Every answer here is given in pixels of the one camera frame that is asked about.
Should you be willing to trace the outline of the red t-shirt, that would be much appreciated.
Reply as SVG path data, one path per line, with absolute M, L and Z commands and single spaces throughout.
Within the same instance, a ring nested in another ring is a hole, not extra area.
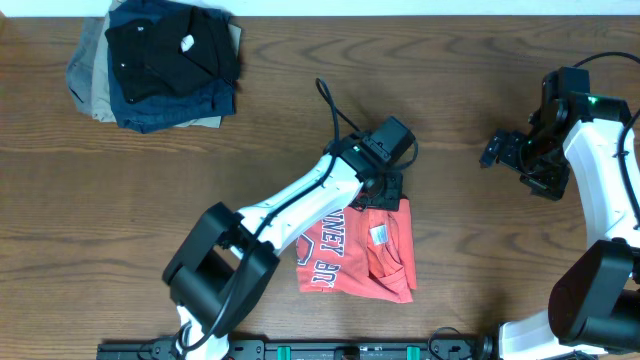
M 347 207 L 316 222 L 296 241 L 303 293 L 346 293 L 397 304 L 417 289 L 410 202 L 396 211 Z

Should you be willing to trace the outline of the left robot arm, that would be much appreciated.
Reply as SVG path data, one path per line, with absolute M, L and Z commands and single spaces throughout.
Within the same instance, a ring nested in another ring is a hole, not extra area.
M 259 302 L 281 252 L 360 197 L 387 201 L 388 174 L 400 172 L 401 156 L 417 147 L 390 117 L 375 131 L 331 141 L 306 175 L 272 197 L 237 211 L 222 202 L 207 209 L 162 275 L 181 320 L 177 357 L 223 358 L 228 334 Z

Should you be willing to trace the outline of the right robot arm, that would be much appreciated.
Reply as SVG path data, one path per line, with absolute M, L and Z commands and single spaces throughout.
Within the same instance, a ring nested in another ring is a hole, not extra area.
M 532 194 L 560 200 L 570 178 L 582 204 L 586 252 L 558 280 L 545 310 L 502 324 L 497 359 L 596 359 L 639 350 L 639 168 L 626 101 L 590 90 L 588 71 L 561 67 L 542 82 L 527 134 L 502 129 L 479 163 L 519 174 Z

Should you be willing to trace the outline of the navy blue folded garment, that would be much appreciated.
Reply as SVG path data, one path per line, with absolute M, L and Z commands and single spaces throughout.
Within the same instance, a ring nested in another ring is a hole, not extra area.
M 117 9 L 109 12 L 110 25 L 107 30 L 137 18 L 157 21 L 163 16 L 188 7 L 197 6 L 172 1 L 128 0 Z M 216 15 L 222 14 L 228 21 L 228 25 L 230 24 L 228 13 L 218 9 L 202 9 L 209 10 Z M 223 117 L 235 113 L 234 83 L 238 79 L 235 81 L 214 80 L 184 97 L 158 95 L 130 104 L 124 100 L 121 87 L 114 76 L 109 45 L 107 60 L 111 110 L 121 128 L 145 134 L 174 127 L 193 119 Z

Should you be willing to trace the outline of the black folded shirt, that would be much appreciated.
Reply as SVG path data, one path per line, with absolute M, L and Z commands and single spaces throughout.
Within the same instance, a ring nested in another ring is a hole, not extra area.
M 133 19 L 106 31 L 124 100 L 188 96 L 214 80 L 235 81 L 240 64 L 228 21 L 199 7 L 157 21 Z

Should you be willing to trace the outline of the beige folded garment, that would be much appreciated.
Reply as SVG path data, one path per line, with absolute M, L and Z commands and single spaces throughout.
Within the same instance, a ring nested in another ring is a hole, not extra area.
M 117 9 L 124 0 L 113 0 L 109 10 Z M 103 25 L 98 26 L 97 48 L 93 63 L 92 87 L 91 87 L 91 114 L 95 120 L 103 123 L 116 122 L 115 115 L 111 110 L 110 104 L 110 88 L 108 83 L 108 66 L 107 66 L 107 39 L 104 35 L 109 26 L 108 13 L 104 17 Z M 236 56 L 239 52 L 241 28 L 235 25 L 228 25 L 230 32 L 232 47 Z M 175 127 L 204 126 L 210 128 L 219 128 L 222 117 L 202 117 L 189 120 Z

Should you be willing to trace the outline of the grey folded garment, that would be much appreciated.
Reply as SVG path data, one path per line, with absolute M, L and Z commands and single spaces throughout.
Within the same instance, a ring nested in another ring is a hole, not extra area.
M 66 67 L 65 80 L 78 112 L 91 114 L 91 92 L 94 60 L 104 19 L 84 19 L 82 32 Z

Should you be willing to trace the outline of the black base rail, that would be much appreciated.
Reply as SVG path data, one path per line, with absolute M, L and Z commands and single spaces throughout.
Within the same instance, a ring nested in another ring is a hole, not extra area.
M 109 343 L 97 347 L 98 360 L 178 359 L 170 341 Z M 492 341 L 436 337 L 427 342 L 231 342 L 223 360 L 427 360 L 499 359 Z

